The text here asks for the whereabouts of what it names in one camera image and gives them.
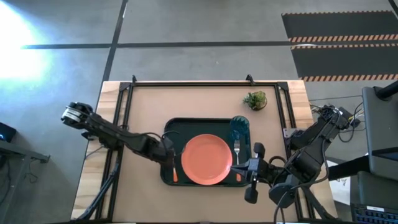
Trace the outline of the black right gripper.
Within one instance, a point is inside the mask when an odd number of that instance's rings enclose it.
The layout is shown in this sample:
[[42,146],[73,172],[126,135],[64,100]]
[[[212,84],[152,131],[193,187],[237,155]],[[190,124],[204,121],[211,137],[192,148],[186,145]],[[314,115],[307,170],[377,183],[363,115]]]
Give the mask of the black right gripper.
[[269,165],[264,160],[264,145],[262,143],[255,142],[254,152],[254,158],[251,158],[245,163],[231,166],[231,170],[238,170],[236,173],[242,178],[247,178],[247,181],[250,183],[250,186],[245,191],[244,199],[251,204],[257,203],[258,191],[256,188],[258,182],[271,186],[271,183],[267,179],[267,170]]

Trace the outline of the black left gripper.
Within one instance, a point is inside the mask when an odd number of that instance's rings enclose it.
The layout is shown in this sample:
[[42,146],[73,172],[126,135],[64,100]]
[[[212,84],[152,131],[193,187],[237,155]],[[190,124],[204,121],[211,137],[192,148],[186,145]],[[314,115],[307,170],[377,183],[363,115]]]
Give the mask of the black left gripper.
[[156,155],[156,161],[164,166],[165,170],[175,169],[175,149],[174,142],[168,137],[162,137],[158,144],[158,154]]

